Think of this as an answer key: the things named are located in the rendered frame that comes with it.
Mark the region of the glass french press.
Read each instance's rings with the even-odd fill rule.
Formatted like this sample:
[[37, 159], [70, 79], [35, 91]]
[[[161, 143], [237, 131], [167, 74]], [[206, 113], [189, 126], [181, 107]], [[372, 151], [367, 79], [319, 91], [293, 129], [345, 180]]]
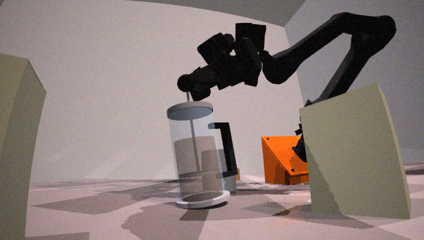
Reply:
[[[179, 208], [195, 209], [216, 205], [231, 195], [224, 178], [238, 175], [229, 122], [214, 122], [213, 105], [190, 101], [194, 82], [188, 74], [179, 77], [177, 86], [187, 94], [187, 102], [168, 108], [170, 138], [179, 198]], [[227, 171], [222, 171], [216, 130], [220, 129]]]

